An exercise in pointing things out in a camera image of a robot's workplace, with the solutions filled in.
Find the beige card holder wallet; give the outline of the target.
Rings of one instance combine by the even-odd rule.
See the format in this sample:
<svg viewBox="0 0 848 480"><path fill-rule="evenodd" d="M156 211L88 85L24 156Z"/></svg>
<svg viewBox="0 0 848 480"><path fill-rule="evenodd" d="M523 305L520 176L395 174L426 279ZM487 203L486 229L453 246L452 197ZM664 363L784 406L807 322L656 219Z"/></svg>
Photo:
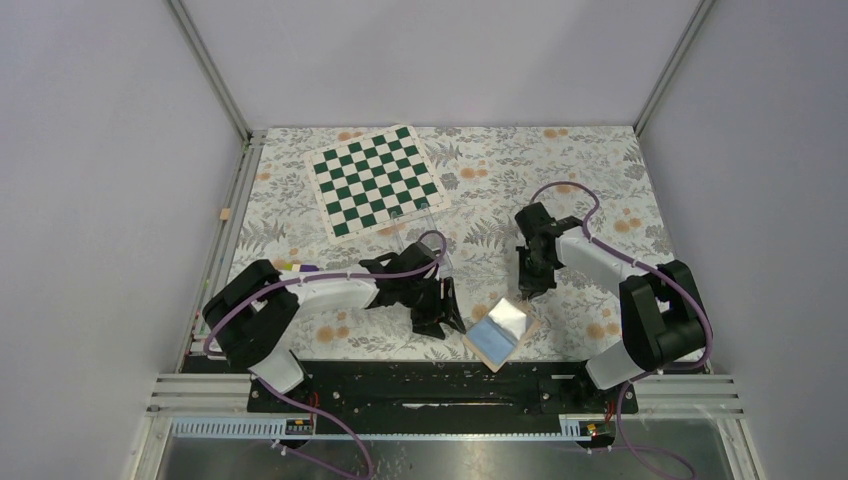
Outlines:
<svg viewBox="0 0 848 480"><path fill-rule="evenodd" d="M525 305L501 298L467 329L462 342L489 370L497 373L538 328L539 322L526 312Z"/></svg>

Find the clear plastic card box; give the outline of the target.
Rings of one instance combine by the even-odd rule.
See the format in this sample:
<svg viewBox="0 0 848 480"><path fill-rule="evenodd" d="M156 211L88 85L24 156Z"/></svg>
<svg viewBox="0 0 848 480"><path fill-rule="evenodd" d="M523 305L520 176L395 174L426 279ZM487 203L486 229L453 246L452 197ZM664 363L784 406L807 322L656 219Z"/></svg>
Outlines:
<svg viewBox="0 0 848 480"><path fill-rule="evenodd" d="M427 204L423 204L411 213L392 212L390 227L398 250L404 250L413 243L421 242L439 257L438 276L441 279L453 276L454 268L448 250L447 237L438 228L433 211Z"/></svg>

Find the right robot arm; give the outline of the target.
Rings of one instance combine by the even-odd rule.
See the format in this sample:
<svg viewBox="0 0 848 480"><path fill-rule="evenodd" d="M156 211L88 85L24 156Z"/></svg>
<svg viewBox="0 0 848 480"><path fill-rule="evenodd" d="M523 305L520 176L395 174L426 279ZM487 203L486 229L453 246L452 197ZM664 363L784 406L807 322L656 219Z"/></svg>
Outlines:
<svg viewBox="0 0 848 480"><path fill-rule="evenodd" d="M710 341L706 315L688 266L671 261L651 267L589 236L575 217L554 219L539 202L515 216L525 242L519 256L518 288L525 300L555 289L556 271L578 270L613 293L620 304L621 340L585 362L573 386L575 402L597 412L613 388L652 372Z"/></svg>

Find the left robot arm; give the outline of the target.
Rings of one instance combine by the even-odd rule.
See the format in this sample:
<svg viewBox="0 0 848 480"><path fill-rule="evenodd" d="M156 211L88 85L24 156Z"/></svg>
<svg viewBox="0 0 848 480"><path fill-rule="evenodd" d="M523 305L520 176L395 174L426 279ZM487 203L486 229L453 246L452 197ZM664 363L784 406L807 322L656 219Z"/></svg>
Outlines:
<svg viewBox="0 0 848 480"><path fill-rule="evenodd" d="M448 328L465 333L454 281L439 271L442 262L441 250L422 241L345 270L288 271L256 260L203 306L210 330L204 350L216 343L229 366L270 386L285 410L299 410L311 387L305 369L282 344L291 323L325 311L401 305L418 335L442 339Z"/></svg>

